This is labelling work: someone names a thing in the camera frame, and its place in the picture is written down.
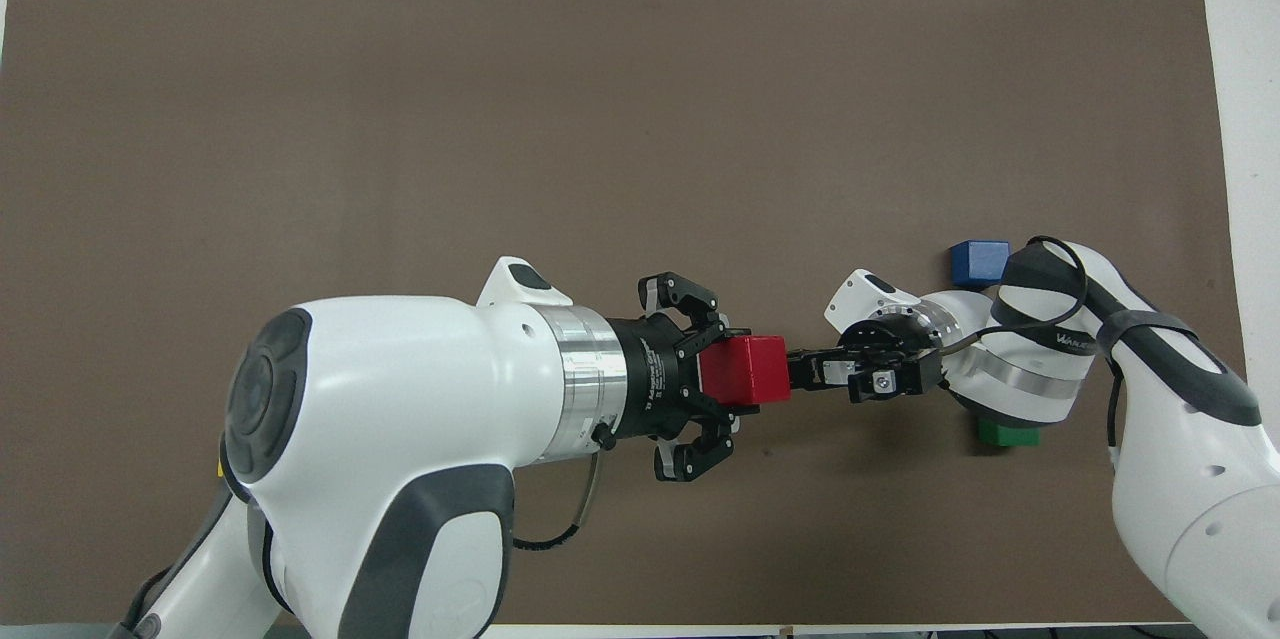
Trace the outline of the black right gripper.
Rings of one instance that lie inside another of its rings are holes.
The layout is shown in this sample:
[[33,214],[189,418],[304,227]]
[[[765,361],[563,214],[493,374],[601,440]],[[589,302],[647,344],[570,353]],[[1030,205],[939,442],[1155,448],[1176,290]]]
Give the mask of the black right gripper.
[[[827,378],[827,364],[836,365],[835,379]],[[943,383],[945,370],[938,347],[916,319],[869,318],[845,329],[838,347],[790,350],[788,380],[792,391],[847,387],[858,405],[923,396]]]

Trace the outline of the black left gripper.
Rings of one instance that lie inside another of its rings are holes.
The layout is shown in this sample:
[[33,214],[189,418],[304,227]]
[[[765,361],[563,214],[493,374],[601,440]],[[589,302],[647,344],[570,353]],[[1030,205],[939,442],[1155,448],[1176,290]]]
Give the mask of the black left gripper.
[[[733,453],[740,419],[759,414],[759,406],[740,406],[695,416],[700,428],[691,443],[677,437],[690,421],[681,405],[682,382],[676,352],[703,352],[716,342],[751,336],[731,327],[719,311],[717,295],[677,273],[659,273],[637,280],[637,296],[646,315],[640,319],[608,318],[623,353],[626,397],[613,435],[620,439],[650,437],[655,442],[653,471],[658,481],[694,481]],[[663,309],[675,309],[690,320],[680,330]]]

